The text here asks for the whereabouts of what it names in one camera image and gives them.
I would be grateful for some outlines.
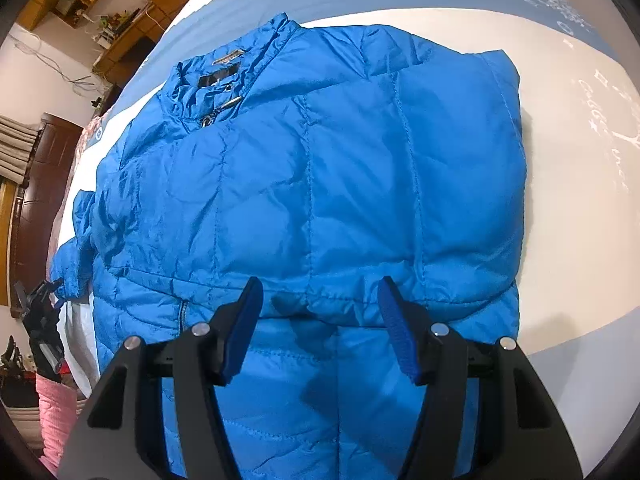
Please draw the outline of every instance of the zipper pull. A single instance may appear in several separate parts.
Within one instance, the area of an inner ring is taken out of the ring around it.
[[[231,108],[233,105],[238,104],[240,101],[242,101],[242,96],[238,96],[238,97],[234,97],[233,99],[229,99],[229,101],[227,101],[223,105],[220,105],[218,108],[213,110],[212,113],[210,113],[207,116],[204,116],[202,118],[202,120],[200,121],[200,127],[201,128],[206,128],[207,126],[211,126],[213,124],[213,122],[216,120],[216,117],[220,114],[220,112],[222,110],[226,110],[227,108]]]

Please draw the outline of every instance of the pink towel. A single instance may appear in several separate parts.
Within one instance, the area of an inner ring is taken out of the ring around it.
[[[76,391],[36,375],[44,453],[40,461],[55,476],[71,428],[76,423]]]

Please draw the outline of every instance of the blue puffer jacket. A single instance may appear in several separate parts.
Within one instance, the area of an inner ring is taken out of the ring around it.
[[[516,335],[518,82],[502,51],[284,14],[178,63],[101,162],[95,194],[76,197],[76,238],[53,263],[61,297],[93,282],[101,368],[126,336],[174,338],[258,276],[261,319],[218,391],[244,478],[394,477],[424,390],[400,373],[376,282],[392,276],[467,338]],[[169,381],[164,396],[184,474]]]

